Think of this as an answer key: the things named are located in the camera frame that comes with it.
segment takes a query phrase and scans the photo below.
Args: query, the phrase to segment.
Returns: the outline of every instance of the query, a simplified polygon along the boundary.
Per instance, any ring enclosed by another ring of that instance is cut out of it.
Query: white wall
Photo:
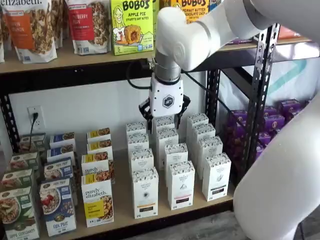
[[[206,84],[205,72],[192,75],[202,84]],[[184,94],[190,97],[191,103],[179,129],[182,138],[186,134],[186,116],[204,110],[204,92],[187,76],[184,75],[183,79]],[[134,83],[148,86],[150,79],[136,79]],[[12,94],[10,100],[20,135],[30,132],[27,107],[41,106],[47,135],[76,132],[77,150],[79,149],[79,154],[83,154],[86,146],[85,133],[105,127],[111,129],[114,150],[126,148],[125,125],[144,120],[138,105],[147,99],[148,95],[148,90],[137,90],[126,81],[118,81]],[[5,127],[0,128],[0,131],[2,135],[7,134]],[[6,157],[11,155],[11,149],[8,149],[10,145],[3,147]]]

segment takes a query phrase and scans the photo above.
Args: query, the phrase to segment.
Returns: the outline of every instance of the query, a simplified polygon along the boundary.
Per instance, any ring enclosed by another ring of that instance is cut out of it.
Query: red label
[[[73,40],[90,41],[95,39],[91,7],[85,4],[70,5],[69,22]]]

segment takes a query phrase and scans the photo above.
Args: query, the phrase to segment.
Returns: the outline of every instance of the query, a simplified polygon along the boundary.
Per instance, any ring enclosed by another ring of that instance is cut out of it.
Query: green cereal box
[[[154,49],[152,0],[112,0],[111,12],[114,55]]]
[[[153,2],[153,35],[156,36],[157,32],[157,17],[160,10],[160,0],[152,0]]]

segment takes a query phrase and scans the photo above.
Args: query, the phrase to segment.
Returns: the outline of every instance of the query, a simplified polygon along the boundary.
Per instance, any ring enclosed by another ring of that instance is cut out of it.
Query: product label
[[[86,4],[70,5],[69,23],[73,40],[93,41],[95,39],[91,7],[87,7]]]
[[[30,27],[30,16],[24,11],[8,11],[5,14],[13,44],[18,49],[32,49],[33,38]]]
[[[189,24],[208,13],[209,0],[171,0],[171,7],[180,8]]]

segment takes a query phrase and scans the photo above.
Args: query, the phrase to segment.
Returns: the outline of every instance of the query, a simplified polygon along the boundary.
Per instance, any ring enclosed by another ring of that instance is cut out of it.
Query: orange label
[[[187,24],[196,21],[209,11],[209,0],[171,0],[170,5],[184,12]]]
[[[18,49],[32,49],[34,42],[31,34],[30,16],[24,11],[9,11],[5,15],[13,44]]]

